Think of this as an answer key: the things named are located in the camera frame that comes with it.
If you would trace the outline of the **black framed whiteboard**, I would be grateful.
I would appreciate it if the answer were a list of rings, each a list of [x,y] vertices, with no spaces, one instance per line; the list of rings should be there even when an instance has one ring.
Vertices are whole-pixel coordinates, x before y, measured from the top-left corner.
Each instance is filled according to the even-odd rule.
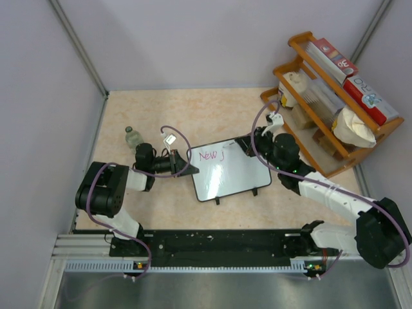
[[[223,148],[231,142],[235,143],[230,139],[199,145],[187,153],[191,165],[200,170],[192,175],[198,201],[219,204],[221,198],[245,191],[256,196],[258,189],[271,185],[270,169],[256,157],[247,157],[237,144]]]

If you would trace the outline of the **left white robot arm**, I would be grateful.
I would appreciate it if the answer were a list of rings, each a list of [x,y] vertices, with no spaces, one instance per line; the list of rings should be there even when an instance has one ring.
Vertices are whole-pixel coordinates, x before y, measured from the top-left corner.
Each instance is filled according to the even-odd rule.
[[[93,162],[76,193],[75,205],[112,230],[117,238],[124,239],[124,248],[136,256],[145,250],[146,240],[140,236],[142,226],[122,206],[126,191],[150,191],[156,174],[186,176],[200,170],[188,164],[177,150],[165,149],[158,156],[148,143],[137,145],[135,160],[132,168]]]

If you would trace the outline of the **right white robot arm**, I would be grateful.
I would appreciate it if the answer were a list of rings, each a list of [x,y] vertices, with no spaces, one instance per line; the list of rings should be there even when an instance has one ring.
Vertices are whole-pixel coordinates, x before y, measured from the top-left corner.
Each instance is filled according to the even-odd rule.
[[[323,221],[306,225],[306,234],[300,239],[305,253],[314,255],[322,248],[334,248],[358,255],[378,269],[393,268],[393,260],[405,253],[398,266],[407,264],[411,257],[411,234],[393,200],[363,197],[329,181],[301,159],[300,148],[288,133],[275,136],[258,127],[234,141],[247,156],[256,157],[273,169],[288,190],[322,203],[351,222],[350,226]]]

